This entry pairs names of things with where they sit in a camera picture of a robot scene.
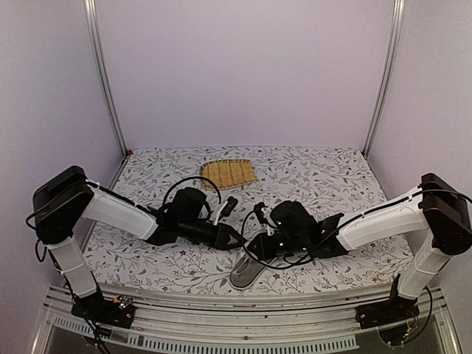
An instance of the floral pattern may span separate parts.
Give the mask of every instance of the floral pattern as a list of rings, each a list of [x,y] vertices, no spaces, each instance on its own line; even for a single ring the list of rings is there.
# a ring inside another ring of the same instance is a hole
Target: floral pattern
[[[159,207],[167,189],[182,178],[197,176],[201,165],[219,159],[249,159],[258,181],[221,191],[239,200],[223,222],[239,229],[252,207],[263,201],[273,207],[283,200],[300,201],[317,219],[355,212],[385,201],[361,153],[348,148],[312,147],[177,147],[133,152],[115,191],[143,205]],[[218,198],[199,181],[214,209]],[[260,226],[248,222],[244,236]],[[218,251],[179,238],[153,246],[133,235],[97,223],[85,257],[99,282],[155,291],[191,294],[302,294],[340,291],[392,281],[412,259],[402,235],[380,240],[345,256],[316,260],[285,271],[266,269],[253,286],[237,291],[229,273],[240,250]]]

